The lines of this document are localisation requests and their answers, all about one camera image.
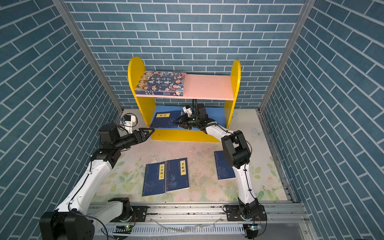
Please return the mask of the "blue book yellow label Yijing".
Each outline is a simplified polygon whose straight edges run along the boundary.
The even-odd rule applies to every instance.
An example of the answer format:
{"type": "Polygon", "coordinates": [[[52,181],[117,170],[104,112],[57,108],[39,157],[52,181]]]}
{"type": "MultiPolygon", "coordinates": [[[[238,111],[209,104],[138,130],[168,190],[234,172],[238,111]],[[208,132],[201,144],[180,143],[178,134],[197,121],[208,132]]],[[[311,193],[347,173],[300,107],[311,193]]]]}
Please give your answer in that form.
{"type": "Polygon", "coordinates": [[[156,112],[150,127],[155,129],[174,129],[179,127],[178,119],[183,115],[181,110],[156,112]]]}

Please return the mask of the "colourful illustrated thick book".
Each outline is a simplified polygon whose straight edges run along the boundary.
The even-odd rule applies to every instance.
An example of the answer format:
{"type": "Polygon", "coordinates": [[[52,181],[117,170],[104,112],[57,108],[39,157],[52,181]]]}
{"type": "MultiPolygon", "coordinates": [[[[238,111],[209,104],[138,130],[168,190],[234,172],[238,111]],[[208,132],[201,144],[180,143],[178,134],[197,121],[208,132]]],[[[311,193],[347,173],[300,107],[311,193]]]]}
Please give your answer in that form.
{"type": "Polygon", "coordinates": [[[145,71],[135,88],[137,95],[175,96],[184,95],[187,74],[182,72],[145,71]]]}

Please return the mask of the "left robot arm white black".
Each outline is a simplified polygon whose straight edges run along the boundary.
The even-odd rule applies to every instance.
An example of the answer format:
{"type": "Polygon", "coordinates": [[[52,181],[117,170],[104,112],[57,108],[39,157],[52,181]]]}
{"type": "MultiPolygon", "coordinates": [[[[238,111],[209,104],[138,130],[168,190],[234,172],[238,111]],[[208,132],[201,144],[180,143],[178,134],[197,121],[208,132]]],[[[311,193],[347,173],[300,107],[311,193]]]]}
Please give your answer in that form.
{"type": "Polygon", "coordinates": [[[106,176],[115,167],[121,152],[145,142],[154,128],[139,128],[121,136],[123,127],[104,125],[99,130],[100,145],[91,155],[90,163],[69,195],[52,212],[45,212],[39,221],[44,240],[92,240],[98,230],[110,238],[107,224],[113,220],[126,223],[130,231],[137,214],[129,198],[112,198],[92,214],[88,213],[92,198],[106,176]]]}

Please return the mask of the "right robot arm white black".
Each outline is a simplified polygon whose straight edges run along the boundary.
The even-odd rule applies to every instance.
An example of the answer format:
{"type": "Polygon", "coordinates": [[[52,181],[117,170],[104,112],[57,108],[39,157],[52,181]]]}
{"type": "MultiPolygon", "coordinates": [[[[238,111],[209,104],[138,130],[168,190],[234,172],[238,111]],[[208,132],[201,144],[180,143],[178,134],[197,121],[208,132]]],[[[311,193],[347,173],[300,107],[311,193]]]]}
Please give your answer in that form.
{"type": "Polygon", "coordinates": [[[237,180],[239,210],[242,218],[267,222],[265,208],[257,199],[252,188],[249,170],[252,151],[244,134],[241,131],[230,131],[211,119],[204,104],[198,104],[196,100],[193,100],[191,107],[183,107],[183,113],[173,123],[186,130],[199,129],[221,141],[224,157],[232,167],[237,180]]]}

